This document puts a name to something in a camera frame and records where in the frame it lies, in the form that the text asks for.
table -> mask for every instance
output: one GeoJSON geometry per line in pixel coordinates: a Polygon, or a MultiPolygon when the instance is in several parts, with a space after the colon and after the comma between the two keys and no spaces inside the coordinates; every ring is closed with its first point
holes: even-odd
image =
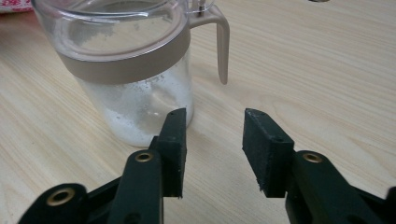
{"type": "MultiPolygon", "coordinates": [[[[246,107],[385,197],[396,186],[396,2],[216,3],[232,32],[229,83],[217,75],[215,26],[194,28],[184,198],[164,200],[165,223],[288,223],[241,149],[246,107]]],[[[112,135],[33,12],[0,16],[1,223],[55,185],[98,188],[138,149],[112,135]]]]}

red plastic bag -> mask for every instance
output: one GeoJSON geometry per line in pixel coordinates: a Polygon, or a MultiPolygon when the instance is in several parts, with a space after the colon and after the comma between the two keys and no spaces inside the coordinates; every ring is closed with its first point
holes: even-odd
{"type": "Polygon", "coordinates": [[[31,0],[0,0],[0,13],[31,11],[31,0]]]}

jar handle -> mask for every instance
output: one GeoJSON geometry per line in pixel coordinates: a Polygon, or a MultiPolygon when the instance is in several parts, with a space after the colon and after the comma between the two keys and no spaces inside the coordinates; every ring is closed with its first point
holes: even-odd
{"type": "Polygon", "coordinates": [[[225,85],[228,80],[230,25],[217,6],[190,14],[190,29],[209,23],[217,25],[219,78],[221,83],[225,85]]]}

gray band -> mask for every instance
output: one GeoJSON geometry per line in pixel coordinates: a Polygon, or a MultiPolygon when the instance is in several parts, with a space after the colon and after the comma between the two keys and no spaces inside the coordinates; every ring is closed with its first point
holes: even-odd
{"type": "Polygon", "coordinates": [[[168,43],[147,53],[123,60],[89,62],[58,53],[66,68],[83,80],[102,84],[124,84],[154,77],[177,63],[186,53],[191,40],[190,27],[168,43]]]}

black object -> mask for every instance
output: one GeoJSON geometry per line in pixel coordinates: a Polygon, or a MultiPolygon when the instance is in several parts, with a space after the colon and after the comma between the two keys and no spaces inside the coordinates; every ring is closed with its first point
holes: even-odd
{"type": "Polygon", "coordinates": [[[186,109],[166,117],[147,150],[133,153],[120,178],[87,193],[62,184],[40,195],[20,223],[163,223],[163,197],[182,197],[186,109]]]}
{"type": "Polygon", "coordinates": [[[267,114],[246,109],[243,150],[267,198],[288,193],[291,224],[396,223],[396,187],[377,198],[351,187],[325,156],[293,145],[267,114]]]}

